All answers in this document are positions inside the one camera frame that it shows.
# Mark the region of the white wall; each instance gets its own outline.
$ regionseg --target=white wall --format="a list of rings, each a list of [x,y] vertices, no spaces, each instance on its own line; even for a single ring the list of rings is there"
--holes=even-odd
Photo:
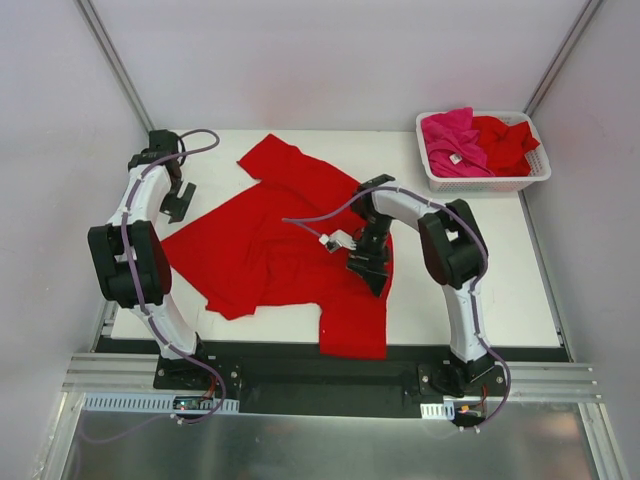
[[[5,2],[0,45],[0,477],[21,479],[95,325],[87,229],[145,135],[71,0]]]
[[[640,478],[640,2],[610,0],[534,117],[553,175],[527,190],[578,360]]]
[[[584,2],[95,0],[158,126],[324,130],[522,110]]]

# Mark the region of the shirt sleeve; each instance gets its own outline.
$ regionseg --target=shirt sleeve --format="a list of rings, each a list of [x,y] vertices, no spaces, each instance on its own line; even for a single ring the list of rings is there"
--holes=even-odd
[[[350,273],[337,282],[318,304],[320,353],[339,357],[381,360],[387,356],[387,298],[391,291],[393,261],[382,295],[375,297],[364,280]]]
[[[344,204],[359,184],[333,165],[305,155],[272,134],[238,163],[256,180],[287,188],[321,212]]]

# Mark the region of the crumpled red shirt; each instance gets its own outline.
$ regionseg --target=crumpled red shirt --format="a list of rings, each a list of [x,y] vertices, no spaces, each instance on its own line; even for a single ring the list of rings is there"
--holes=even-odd
[[[477,145],[487,153],[487,168],[497,177],[527,177],[531,166],[524,154],[540,145],[528,122],[509,126],[495,117],[474,117]]]
[[[479,133],[472,128],[473,108],[436,113],[420,122],[429,151],[431,171],[441,178],[493,177],[487,154],[477,145]],[[457,163],[452,155],[459,155]]]
[[[391,277],[375,297],[347,270],[345,249],[329,253],[314,235],[282,222],[335,210],[359,182],[274,135],[238,163],[260,183],[165,239],[171,266],[207,298],[207,310],[229,320],[253,314],[260,305],[316,303],[322,309],[321,353],[384,358]],[[345,209],[311,226],[353,234],[364,223]],[[391,262],[388,268],[391,273]]]

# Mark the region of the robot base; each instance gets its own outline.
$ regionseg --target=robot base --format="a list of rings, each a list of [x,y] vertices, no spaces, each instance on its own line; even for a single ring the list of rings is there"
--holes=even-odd
[[[198,347],[193,357],[214,368],[227,387],[227,397],[236,399],[242,386],[241,367],[234,359],[207,357],[204,345],[198,339]],[[195,390],[206,392],[213,381],[212,375],[204,368],[185,360],[169,360],[158,357],[153,388],[157,390]]]
[[[421,364],[418,365],[418,379],[422,395],[438,392],[455,398],[482,397],[482,386],[487,385],[492,397],[501,397],[505,394],[506,387],[502,366],[494,366],[493,363],[482,374],[474,376],[472,381],[464,378],[463,370],[454,362],[447,361],[440,365]]]

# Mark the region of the pink cloth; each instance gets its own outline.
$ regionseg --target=pink cloth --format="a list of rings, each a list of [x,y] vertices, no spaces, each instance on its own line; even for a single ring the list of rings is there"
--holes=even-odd
[[[420,126],[427,145],[429,165],[438,177],[494,177],[487,154],[476,145],[480,132],[471,129],[473,108],[465,107],[423,118]],[[462,157],[458,163],[451,155]]]

